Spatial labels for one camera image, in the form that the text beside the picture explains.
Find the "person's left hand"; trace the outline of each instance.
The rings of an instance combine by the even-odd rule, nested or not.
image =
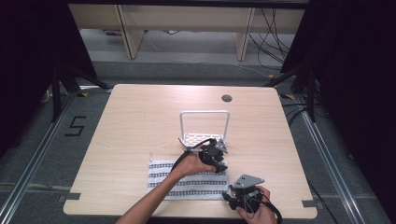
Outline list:
[[[179,173],[180,178],[183,178],[186,175],[196,175],[204,171],[216,172],[216,167],[203,164],[199,159],[198,152],[192,152],[172,172]]]

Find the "hand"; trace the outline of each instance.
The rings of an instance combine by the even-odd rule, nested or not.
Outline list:
[[[172,173],[179,173],[180,178],[183,178],[186,175],[196,175],[204,171],[216,172],[216,168],[203,164],[199,159],[198,152],[192,152],[178,164]]]
[[[262,186],[257,188],[264,194],[268,200],[270,199],[270,191]],[[236,212],[241,216],[248,224],[276,224],[275,214],[264,204],[260,204],[259,210],[255,214],[250,214],[241,207],[236,207]]]

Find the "gray floor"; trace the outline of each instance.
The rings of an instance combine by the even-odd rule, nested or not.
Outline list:
[[[195,85],[260,86],[268,82],[269,75],[279,76],[277,70],[264,68],[261,63],[279,68],[281,63],[260,55],[250,40],[247,57],[236,60],[233,36],[227,33],[178,32],[169,35],[164,31],[148,31],[137,57],[129,60],[121,37],[108,36],[100,30],[81,30],[99,78],[108,84],[160,83]],[[253,37],[260,40],[257,34]],[[293,35],[281,35],[285,45],[290,45]],[[280,57],[278,51],[269,49]],[[81,85],[90,83],[80,80]],[[289,94],[292,78],[277,86],[279,94]],[[113,223],[116,217],[68,216],[63,212],[62,196],[72,186],[85,151],[91,141],[97,122],[106,106],[108,93],[89,93],[76,97],[56,133],[49,151],[41,162],[30,188],[22,198],[10,223]],[[40,144],[41,137],[50,126],[51,101],[36,112],[20,137],[20,143],[11,148],[0,160],[0,202],[4,202],[31,156]],[[295,104],[292,99],[282,99],[283,105]],[[285,115],[296,105],[284,106]],[[317,125],[335,163],[346,181],[366,223],[390,223],[370,186],[354,161],[347,158],[347,148],[322,106],[316,107]],[[86,116],[79,125],[84,132],[79,137],[66,137],[74,116]],[[301,116],[290,125],[307,179],[312,183],[339,223],[353,223],[337,193],[329,172],[318,153],[318,148]],[[286,219],[284,223],[333,223],[329,212],[323,208],[318,195],[318,216],[312,220]],[[244,223],[241,220],[183,219],[187,223]],[[179,219],[152,219],[150,223],[180,222]]]

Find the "cable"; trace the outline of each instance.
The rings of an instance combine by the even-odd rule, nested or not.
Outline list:
[[[161,49],[157,48],[147,37],[145,37],[145,40],[147,40],[148,43],[149,43],[152,47],[154,47],[156,50],[158,50],[159,52],[163,52]]]
[[[291,124],[293,123],[294,119],[297,118],[297,116],[299,116],[299,115],[300,115],[301,113],[303,113],[305,110],[307,110],[308,107],[299,108],[299,109],[300,109],[300,111],[298,111],[297,113],[295,113],[295,114],[293,115],[293,117],[291,117],[291,119],[289,120],[289,122],[288,122],[289,126],[291,126]]]
[[[280,214],[279,210],[270,202],[270,200],[262,193],[262,196],[264,196],[264,198],[267,200],[267,202],[263,202],[262,200],[258,200],[255,198],[250,198],[250,200],[255,201],[257,203],[262,203],[265,206],[267,206],[271,211],[273,211],[276,214],[277,217],[277,224],[282,224],[282,215]]]
[[[291,113],[293,113],[293,112],[296,111],[296,110],[301,110],[301,108],[298,107],[297,109],[291,110],[289,113],[287,113],[287,114],[285,115],[285,117],[287,118]]]
[[[244,198],[244,206],[245,206],[245,213],[246,213],[247,217],[249,219],[253,219],[254,215],[255,215],[254,213],[252,213],[253,214],[252,217],[248,216],[248,208],[249,208],[249,211],[253,211],[253,208],[250,206],[250,204],[248,203],[248,200],[246,198]]]
[[[307,105],[307,104],[304,104],[304,103],[302,103],[302,104],[289,104],[289,105],[282,105],[282,106],[292,106],[292,105]],[[331,118],[330,115],[321,115],[321,114],[319,114],[316,111],[315,111],[315,114],[318,115],[321,118],[324,118],[324,119],[330,119]]]
[[[283,42],[282,42],[282,41],[279,39],[279,37],[277,36],[277,29],[276,29],[276,9],[273,8],[273,19],[272,19],[272,21],[271,21],[271,25],[270,25],[269,21],[267,20],[267,18],[266,18],[266,16],[265,16],[265,13],[264,13],[263,8],[262,8],[262,15],[264,16],[265,22],[267,23],[267,26],[268,26],[268,33],[267,33],[267,35],[265,36],[264,41],[265,41],[266,37],[269,35],[269,33],[271,33],[272,36],[273,36],[273,38],[274,38],[274,40],[276,41],[276,43],[277,43],[277,45],[278,45],[278,48],[273,47],[273,46],[269,45],[268,43],[267,43],[267,45],[268,45],[268,46],[271,46],[271,47],[274,48],[274,49],[278,49],[278,50],[280,51],[280,53],[281,53],[283,59],[285,59],[285,58],[286,58],[286,55],[285,55],[285,52],[286,52],[286,51],[284,51],[280,45],[283,45],[286,49],[289,49],[289,48],[288,48],[285,44],[283,44]]]
[[[276,57],[275,54],[271,53],[271,52],[268,51],[267,49],[264,49],[264,48],[262,47],[262,44],[263,44],[264,42],[262,42],[262,43],[259,45],[259,43],[256,42],[256,40],[253,38],[253,36],[251,36],[251,34],[249,34],[249,37],[250,37],[250,39],[253,41],[253,43],[256,45],[256,47],[257,47],[260,51],[264,52],[265,54],[267,54],[267,55],[270,56],[271,58],[275,59],[275,60],[278,61],[279,63],[283,63],[283,62],[284,62],[282,59]]]
[[[260,61],[260,51],[261,51],[261,47],[259,46],[259,51],[257,51],[257,61],[259,62],[259,64],[264,67],[264,68],[268,68],[268,69],[274,69],[274,70],[280,70],[280,68],[273,68],[273,67],[269,67],[269,66],[265,66],[264,64],[262,64],[262,62]]]
[[[311,188],[315,194],[318,196],[318,198],[320,199],[320,201],[322,202],[324,208],[326,208],[327,212],[329,213],[329,215],[332,217],[332,220],[334,221],[334,223],[338,224],[337,218],[335,218],[334,214],[332,213],[332,211],[330,210],[330,208],[327,206],[327,204],[324,202],[324,200],[322,199],[322,197],[320,196],[320,194],[318,193],[318,191],[314,188],[314,186],[311,184],[311,182],[307,179],[306,180],[308,182],[309,188]]]
[[[265,75],[265,74],[263,74],[263,73],[261,73],[261,72],[259,72],[259,71],[257,71],[257,70],[254,70],[254,69],[251,69],[251,68],[246,68],[246,67],[244,67],[244,66],[241,66],[241,65],[235,64],[235,63],[228,63],[228,64],[231,64],[231,65],[240,67],[240,68],[245,69],[245,70],[253,71],[253,72],[259,73],[260,75],[262,75],[262,76],[264,76],[264,77],[270,78],[269,76],[267,76],[267,75]]]
[[[266,37],[262,37],[262,34],[260,34],[259,33],[259,36],[260,36],[260,38],[263,40],[263,41],[265,41],[265,39],[266,39]],[[270,45],[268,42],[266,42],[265,41],[265,44],[268,46],[268,47],[270,47],[270,48],[272,48],[272,49],[279,49],[279,48],[277,48],[277,47],[275,47],[275,46],[272,46],[272,45]]]

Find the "floor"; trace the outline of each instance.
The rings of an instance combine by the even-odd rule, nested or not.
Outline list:
[[[138,66],[144,63],[175,63],[186,64],[191,67],[227,65],[235,69],[249,71],[267,80],[271,75],[279,76],[278,69],[283,60],[279,49],[276,49],[278,48],[277,42],[270,35],[267,42],[275,48],[267,47],[267,49],[275,54],[275,59],[262,52],[259,53],[257,46],[252,39],[249,39],[246,58],[243,62],[238,62],[233,46],[233,36],[227,33],[176,32],[170,35],[166,31],[147,31],[137,57],[133,60],[127,58],[120,36],[106,35],[102,30],[81,30],[80,33],[90,57],[96,65],[95,69],[102,68],[97,71],[98,76],[101,76],[105,71],[111,73],[109,68],[114,65],[107,67],[108,64],[116,63],[120,68],[125,64]],[[259,45],[262,43],[262,37],[264,36],[265,34],[262,36],[252,34],[252,38]],[[280,35],[279,39],[285,46],[290,46],[293,35]],[[283,105],[304,101],[303,96],[296,96],[290,92],[288,87],[291,82],[292,80],[288,80],[278,87]],[[92,94],[89,102],[77,97],[70,106],[77,111],[83,111],[84,106],[104,108],[107,97],[108,94]],[[9,200],[12,187],[23,175],[25,168],[29,166],[30,159],[35,155],[35,149],[40,147],[42,143],[41,138],[24,136],[30,136],[31,134],[45,136],[48,130],[54,129],[53,124],[48,120],[51,115],[50,107],[50,104],[43,104],[42,108],[37,111],[37,119],[33,120],[30,125],[34,129],[26,129],[21,136],[17,148],[23,148],[23,150],[11,149],[0,160],[0,202],[4,203]],[[285,106],[284,109],[287,116],[300,108],[293,105]],[[90,115],[92,120],[86,123],[88,126],[86,130],[89,130],[89,132],[94,132],[95,123],[101,116],[100,110],[93,113]],[[313,189],[314,199],[318,203],[318,218],[314,220],[286,220],[285,223],[334,223],[330,212],[326,210],[326,206],[331,208],[339,223],[390,223],[375,195],[364,181],[364,176],[360,173],[359,167],[346,156],[347,148],[345,148],[342,138],[333,127],[331,119],[328,118],[329,115],[325,108],[316,107],[316,113],[317,123],[313,124],[309,117],[302,113],[290,125],[290,129],[305,174],[312,185],[315,186],[315,190],[318,191],[318,194],[316,194]],[[67,121],[67,119],[70,119],[69,117],[72,118],[73,116],[66,116],[66,121],[61,124],[59,130],[69,124]],[[319,138],[315,140],[313,139],[314,136],[319,136]],[[11,218],[9,222],[112,223],[117,220],[116,217],[70,217],[62,214],[62,196],[70,189],[78,170],[78,166],[72,166],[65,161],[82,160],[85,154],[84,150],[79,150],[74,151],[71,155],[68,150],[74,147],[80,148],[81,145],[87,146],[90,139],[80,137],[75,142],[70,142],[68,139],[59,141],[56,144],[59,144],[59,146],[68,145],[68,147],[59,151],[50,150],[42,163],[38,164],[36,170],[34,170],[36,174],[31,177],[29,182],[40,184],[30,184],[28,186],[23,199],[19,201],[19,208],[17,211],[13,211],[15,212],[14,218]]]

